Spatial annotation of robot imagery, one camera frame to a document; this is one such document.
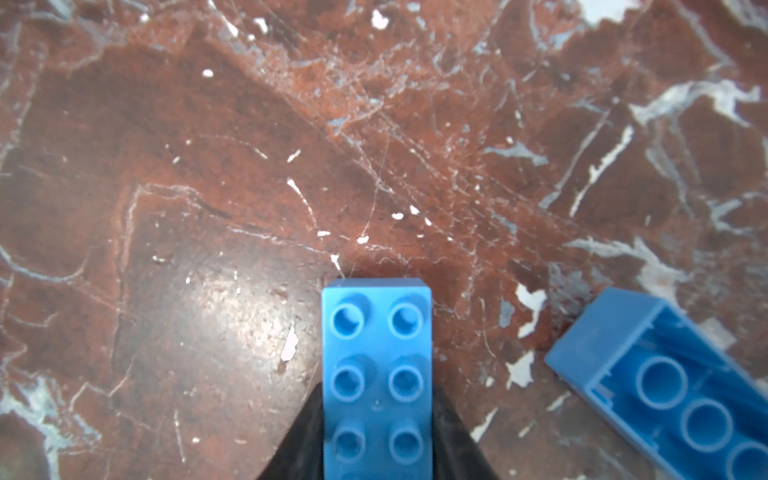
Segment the blue lego hollow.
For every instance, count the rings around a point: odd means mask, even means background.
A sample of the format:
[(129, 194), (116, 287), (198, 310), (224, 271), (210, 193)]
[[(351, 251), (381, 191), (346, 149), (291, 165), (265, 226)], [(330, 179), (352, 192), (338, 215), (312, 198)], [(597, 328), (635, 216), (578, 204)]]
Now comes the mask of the blue lego hollow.
[(667, 300), (606, 289), (545, 362), (672, 478), (766, 478), (766, 395)]

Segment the blue lego studs up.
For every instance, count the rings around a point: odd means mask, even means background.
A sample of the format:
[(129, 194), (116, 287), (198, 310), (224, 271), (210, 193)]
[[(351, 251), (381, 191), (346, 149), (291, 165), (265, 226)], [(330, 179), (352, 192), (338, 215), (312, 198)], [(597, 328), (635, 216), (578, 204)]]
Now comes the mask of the blue lego studs up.
[(322, 292), (327, 479), (430, 479), (432, 292), (418, 278), (338, 279)]

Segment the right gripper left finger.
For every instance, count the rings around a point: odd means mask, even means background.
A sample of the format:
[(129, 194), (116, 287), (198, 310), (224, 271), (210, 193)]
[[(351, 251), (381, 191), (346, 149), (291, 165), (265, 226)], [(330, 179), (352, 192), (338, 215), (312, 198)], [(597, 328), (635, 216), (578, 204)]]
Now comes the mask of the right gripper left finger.
[(258, 480), (322, 479), (323, 385), (318, 383)]

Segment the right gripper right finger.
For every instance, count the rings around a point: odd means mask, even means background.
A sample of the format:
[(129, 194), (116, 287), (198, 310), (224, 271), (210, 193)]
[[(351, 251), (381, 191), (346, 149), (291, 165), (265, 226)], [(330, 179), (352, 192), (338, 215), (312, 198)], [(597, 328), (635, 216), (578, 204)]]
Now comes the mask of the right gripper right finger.
[(432, 390), (433, 478), (498, 480), (476, 441), (438, 385)]

